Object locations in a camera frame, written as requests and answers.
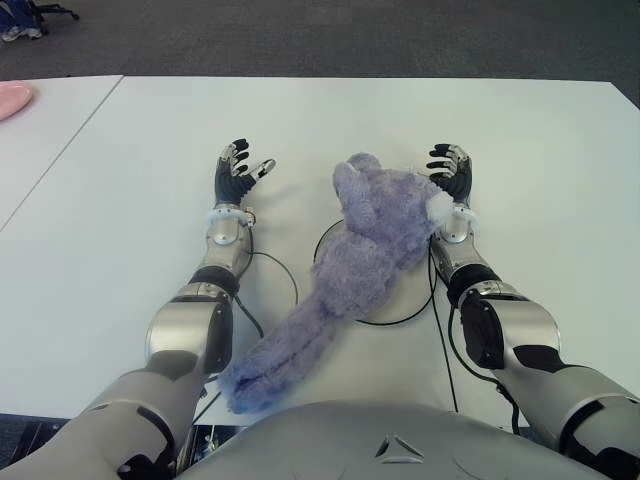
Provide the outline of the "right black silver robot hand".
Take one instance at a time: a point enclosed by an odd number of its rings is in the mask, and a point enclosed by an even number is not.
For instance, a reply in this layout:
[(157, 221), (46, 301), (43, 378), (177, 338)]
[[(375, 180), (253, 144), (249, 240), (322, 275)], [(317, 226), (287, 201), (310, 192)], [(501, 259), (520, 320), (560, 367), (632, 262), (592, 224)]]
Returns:
[(433, 147), (429, 156), (431, 160), (426, 163), (428, 178), (455, 203), (469, 207), (473, 180), (469, 154), (458, 145), (441, 143)]

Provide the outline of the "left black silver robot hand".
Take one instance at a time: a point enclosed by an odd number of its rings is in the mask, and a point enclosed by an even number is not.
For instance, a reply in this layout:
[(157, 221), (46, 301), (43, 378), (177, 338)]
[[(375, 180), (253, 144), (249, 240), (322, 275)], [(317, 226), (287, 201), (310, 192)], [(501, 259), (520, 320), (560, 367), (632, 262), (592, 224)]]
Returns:
[(249, 142), (242, 138), (227, 145), (218, 157), (214, 175), (215, 205), (240, 206), (243, 198), (276, 166), (268, 159), (250, 168)]

